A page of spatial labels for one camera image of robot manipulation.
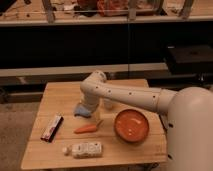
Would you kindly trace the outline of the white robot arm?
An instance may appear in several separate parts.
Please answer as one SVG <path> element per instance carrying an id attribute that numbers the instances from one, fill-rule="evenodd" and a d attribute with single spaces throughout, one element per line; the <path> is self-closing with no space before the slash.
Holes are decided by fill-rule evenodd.
<path id="1" fill-rule="evenodd" d="M 130 87 L 106 82 L 97 70 L 82 83 L 83 105 L 95 110 L 101 98 L 165 115 L 167 171 L 213 171 L 213 92 L 201 87 L 180 91 Z"/>

